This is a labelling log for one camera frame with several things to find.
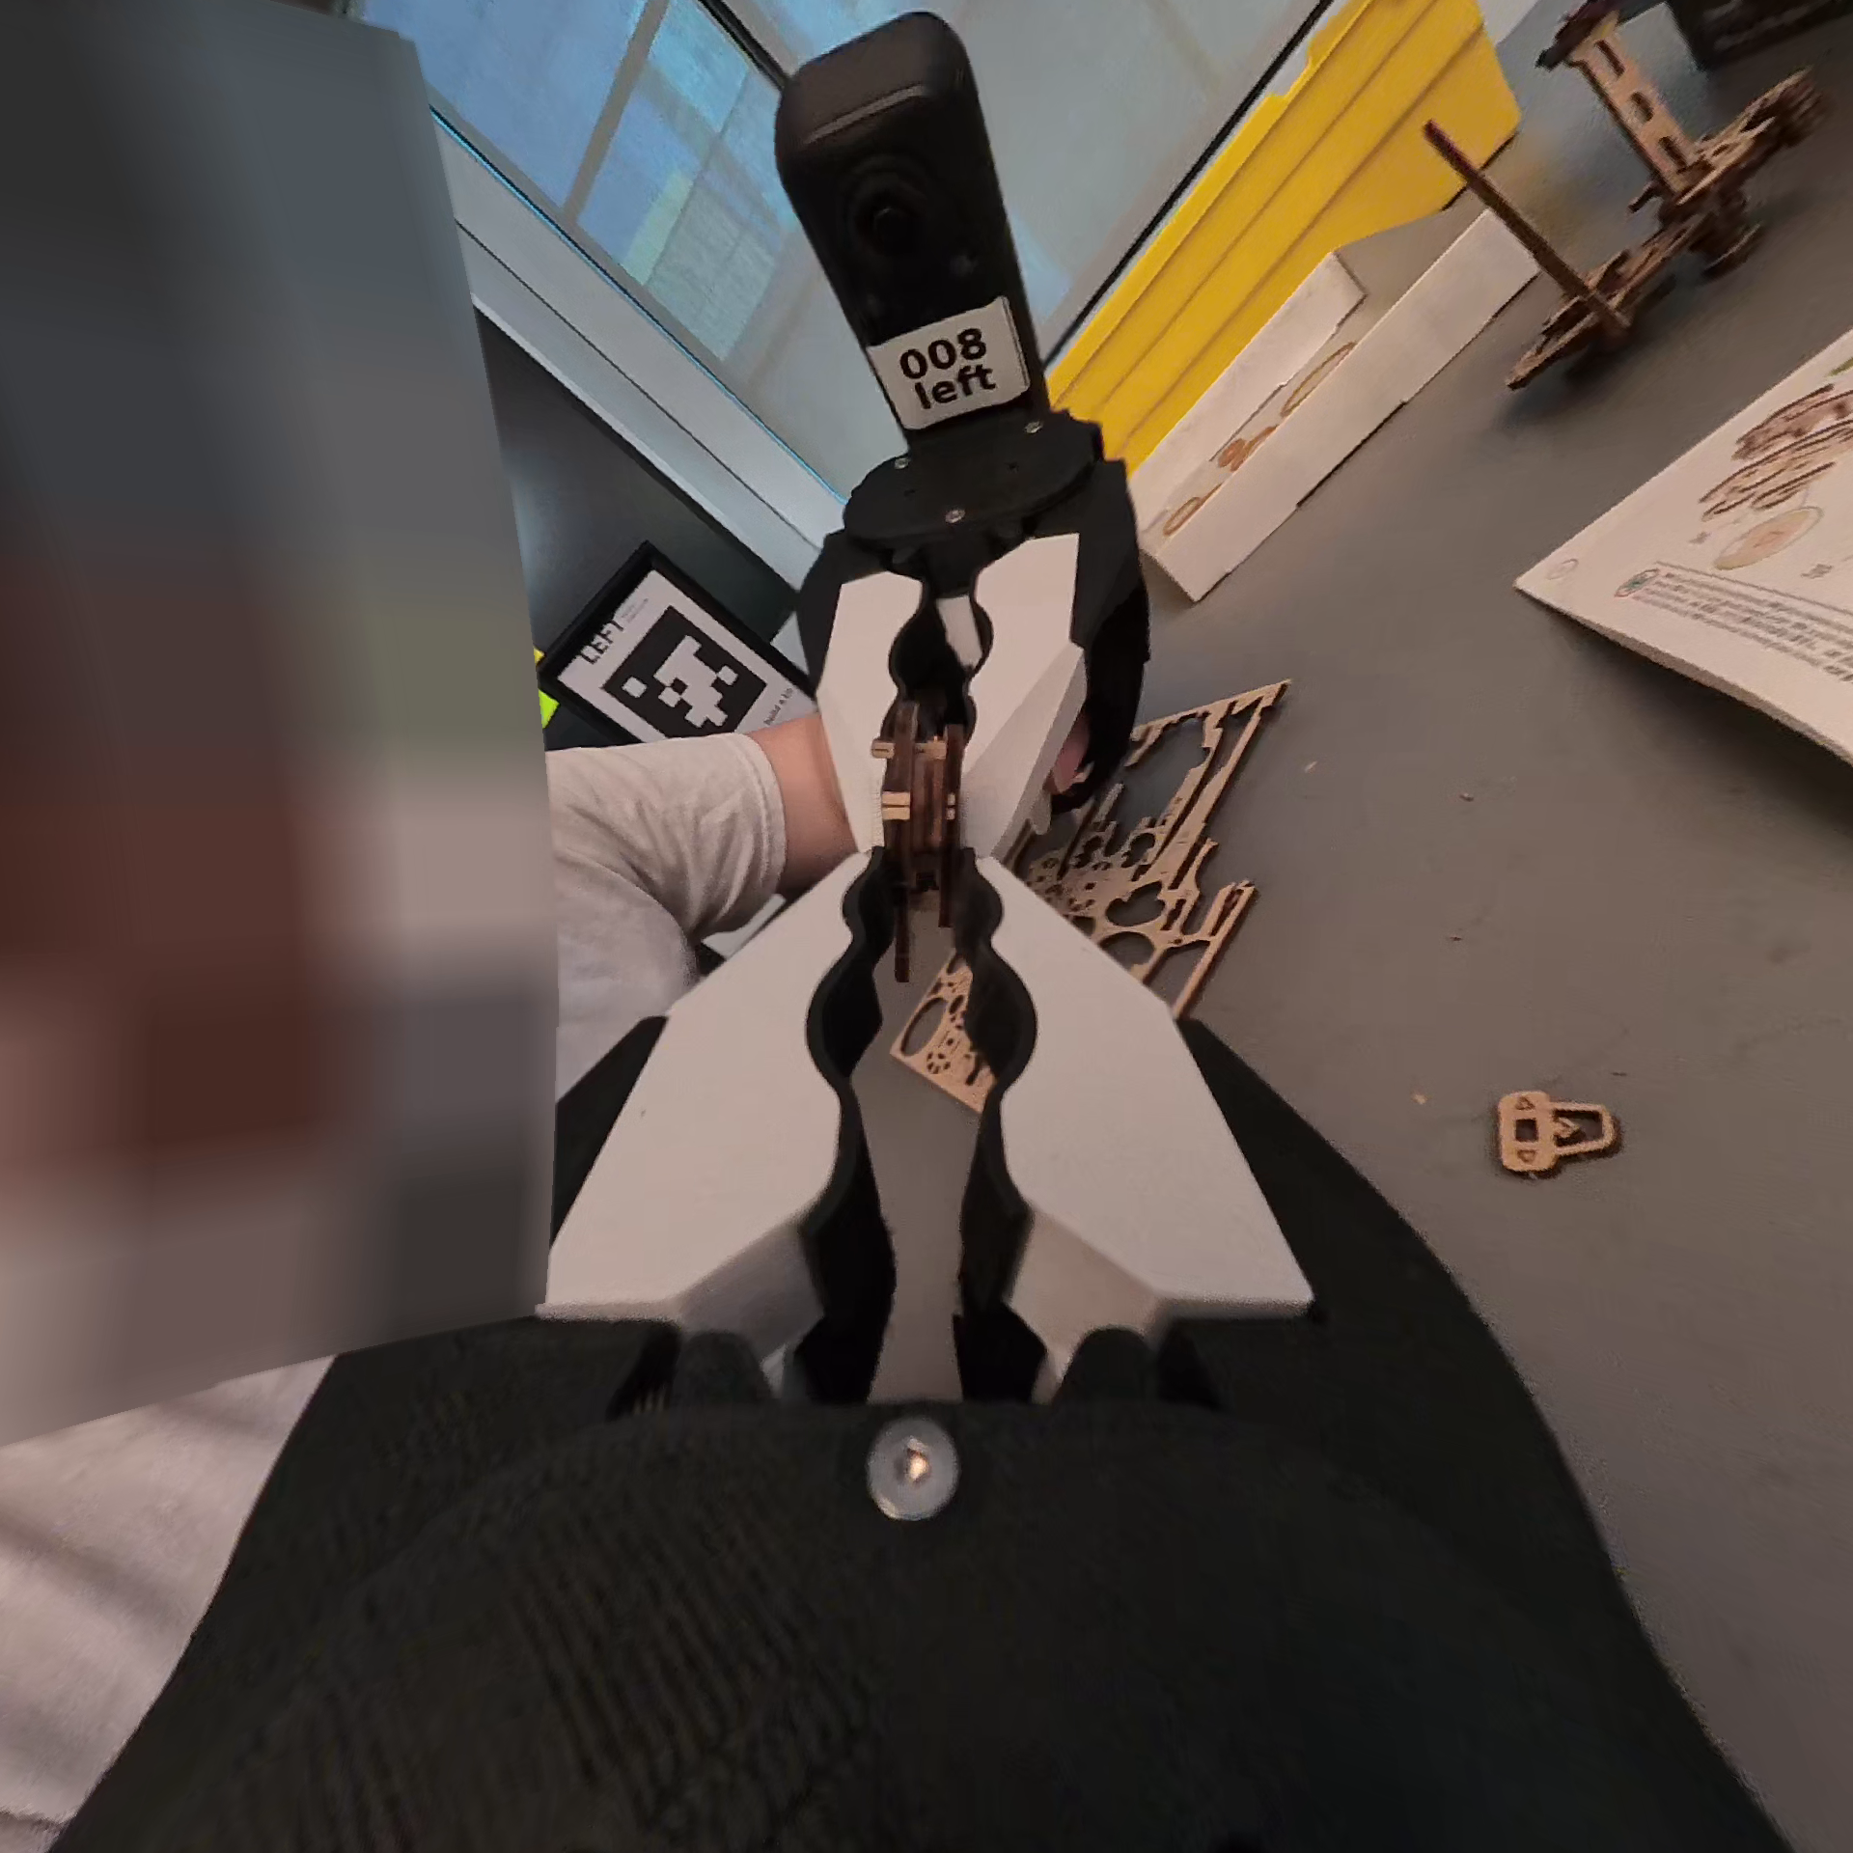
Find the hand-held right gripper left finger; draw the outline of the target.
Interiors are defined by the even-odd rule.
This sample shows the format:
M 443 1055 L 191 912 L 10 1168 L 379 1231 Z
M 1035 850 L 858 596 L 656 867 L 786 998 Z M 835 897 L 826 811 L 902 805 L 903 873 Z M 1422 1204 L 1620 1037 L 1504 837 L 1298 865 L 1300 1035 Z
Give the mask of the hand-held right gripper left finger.
M 676 1001 L 554 1241 L 554 1316 L 724 1333 L 861 1403 L 891 1237 L 850 1091 L 891 944 L 878 851 L 848 856 Z

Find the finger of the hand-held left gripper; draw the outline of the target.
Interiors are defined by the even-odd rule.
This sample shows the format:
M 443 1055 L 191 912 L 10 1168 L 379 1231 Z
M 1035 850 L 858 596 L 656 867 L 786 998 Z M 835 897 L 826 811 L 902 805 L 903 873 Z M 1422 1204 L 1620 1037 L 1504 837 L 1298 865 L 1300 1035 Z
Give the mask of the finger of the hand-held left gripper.
M 876 571 L 838 592 L 817 671 L 817 716 L 839 786 L 850 845 L 883 844 L 882 790 L 886 761 L 872 755 L 897 701 L 891 653 L 927 603 L 919 581 Z
M 974 593 L 942 599 L 973 716 L 957 818 L 979 858 L 1011 845 L 1080 712 L 1085 667 L 1072 639 L 1078 545 L 1077 536 L 1024 540 L 979 571 Z

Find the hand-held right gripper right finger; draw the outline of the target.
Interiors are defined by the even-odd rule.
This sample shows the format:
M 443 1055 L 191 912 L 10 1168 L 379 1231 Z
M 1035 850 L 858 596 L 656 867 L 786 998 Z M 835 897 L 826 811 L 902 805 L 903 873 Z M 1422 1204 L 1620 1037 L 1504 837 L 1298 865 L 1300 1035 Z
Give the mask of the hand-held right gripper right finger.
M 1298 1318 L 1311 1289 L 1169 1008 L 993 858 L 954 914 L 990 1073 L 962 1201 L 968 1398 L 1048 1398 L 1107 1328 Z

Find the wooden gear assembly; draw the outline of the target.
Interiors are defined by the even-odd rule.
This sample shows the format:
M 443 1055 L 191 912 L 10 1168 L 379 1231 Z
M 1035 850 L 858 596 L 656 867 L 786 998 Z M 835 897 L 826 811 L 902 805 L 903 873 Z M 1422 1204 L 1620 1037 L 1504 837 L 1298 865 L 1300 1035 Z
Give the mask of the wooden gear assembly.
M 910 915 L 934 898 L 938 922 L 949 928 L 962 871 L 962 773 L 965 729 L 944 716 L 938 697 L 902 697 L 883 730 L 870 742 L 882 761 L 878 821 L 882 828 L 882 883 L 893 922 L 893 971 L 910 980 Z

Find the small wooden model part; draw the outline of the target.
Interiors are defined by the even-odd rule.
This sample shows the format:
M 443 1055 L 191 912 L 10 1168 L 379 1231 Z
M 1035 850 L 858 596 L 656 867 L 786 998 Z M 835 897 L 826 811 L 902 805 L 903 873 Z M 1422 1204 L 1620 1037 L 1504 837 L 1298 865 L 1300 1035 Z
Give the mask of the small wooden model part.
M 1499 1097 L 1493 1121 L 1498 1165 L 1518 1176 L 1549 1176 L 1567 1164 L 1608 1157 L 1620 1146 L 1610 1107 L 1555 1100 L 1536 1089 Z

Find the person's left forearm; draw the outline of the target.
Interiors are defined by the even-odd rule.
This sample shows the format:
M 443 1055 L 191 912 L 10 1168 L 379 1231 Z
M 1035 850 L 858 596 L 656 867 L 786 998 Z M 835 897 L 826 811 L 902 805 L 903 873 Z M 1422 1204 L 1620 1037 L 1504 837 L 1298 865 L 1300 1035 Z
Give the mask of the person's left forearm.
M 826 730 L 815 712 L 746 734 L 767 761 L 779 795 L 779 894 L 796 898 L 855 851 Z

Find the partly built wooden model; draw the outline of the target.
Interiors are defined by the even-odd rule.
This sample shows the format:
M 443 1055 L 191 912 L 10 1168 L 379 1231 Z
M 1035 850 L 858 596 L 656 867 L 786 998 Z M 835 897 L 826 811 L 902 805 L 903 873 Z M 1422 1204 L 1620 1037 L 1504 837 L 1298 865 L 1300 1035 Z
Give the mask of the partly built wooden model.
M 1565 14 L 1536 64 L 1567 67 L 1585 79 L 1647 173 L 1629 211 L 1649 206 L 1656 225 L 1598 270 L 1575 270 L 1442 126 L 1425 121 L 1428 149 L 1560 287 L 1560 304 L 1507 380 L 1511 391 L 1555 365 L 1582 365 L 1625 345 L 1672 287 L 1680 260 L 1701 260 L 1705 276 L 1743 262 L 1764 233 L 1750 222 L 1747 181 L 1778 153 L 1801 143 L 1825 114 L 1817 83 L 1796 73 L 1754 98 L 1725 128 L 1689 136 L 1620 41 L 1617 4 L 1588 3 Z

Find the black white marker sign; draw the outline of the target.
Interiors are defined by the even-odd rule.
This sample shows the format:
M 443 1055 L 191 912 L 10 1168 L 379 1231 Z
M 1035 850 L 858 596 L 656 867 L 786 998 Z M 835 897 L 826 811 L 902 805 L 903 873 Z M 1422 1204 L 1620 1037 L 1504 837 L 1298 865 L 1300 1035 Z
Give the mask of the black white marker sign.
M 817 711 L 805 671 L 653 545 L 537 653 L 537 685 L 548 750 L 754 734 Z

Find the laser-cut plywood sheet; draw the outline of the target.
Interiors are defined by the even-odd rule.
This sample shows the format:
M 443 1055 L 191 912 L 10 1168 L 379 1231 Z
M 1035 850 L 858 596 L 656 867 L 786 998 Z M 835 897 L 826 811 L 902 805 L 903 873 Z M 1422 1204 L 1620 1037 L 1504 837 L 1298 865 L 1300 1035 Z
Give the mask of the laser-cut plywood sheet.
M 1169 1010 L 1185 1023 L 1256 897 L 1250 883 L 1210 887 L 1213 826 L 1247 750 L 1289 682 L 1172 711 L 1135 726 L 1111 782 L 1062 829 L 1025 829 L 1010 871 L 1105 954 L 1129 951 L 1126 974 L 1146 991 L 1170 968 L 1186 975 Z M 1170 795 L 1124 818 L 1126 789 L 1169 748 L 1185 761 Z

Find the white cardboard box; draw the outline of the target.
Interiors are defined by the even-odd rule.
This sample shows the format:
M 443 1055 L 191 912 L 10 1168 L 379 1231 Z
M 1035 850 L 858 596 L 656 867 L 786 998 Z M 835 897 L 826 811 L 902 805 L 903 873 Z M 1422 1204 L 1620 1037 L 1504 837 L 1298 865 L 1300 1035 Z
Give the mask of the white cardboard box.
M 1146 561 L 1213 592 L 1535 276 L 1465 201 L 1327 255 L 1131 473 Z

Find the yellow plastic bin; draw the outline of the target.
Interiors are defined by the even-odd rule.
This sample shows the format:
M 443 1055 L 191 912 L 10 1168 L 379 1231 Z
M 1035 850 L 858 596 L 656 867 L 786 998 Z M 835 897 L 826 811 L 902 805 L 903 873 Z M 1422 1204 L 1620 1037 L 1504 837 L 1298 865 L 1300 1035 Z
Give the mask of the yellow plastic bin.
M 1459 192 L 1426 121 L 1470 159 L 1521 121 L 1480 4 L 1326 14 L 1300 73 L 1241 119 L 1057 361 L 1053 404 L 1138 471 L 1326 257 Z

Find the instruction booklet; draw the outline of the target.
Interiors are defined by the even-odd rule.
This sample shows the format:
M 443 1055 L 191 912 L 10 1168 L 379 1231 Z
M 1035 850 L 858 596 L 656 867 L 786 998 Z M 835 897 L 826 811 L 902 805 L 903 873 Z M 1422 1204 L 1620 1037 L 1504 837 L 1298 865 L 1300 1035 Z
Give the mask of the instruction booklet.
M 1851 760 L 1851 336 L 1512 584 Z

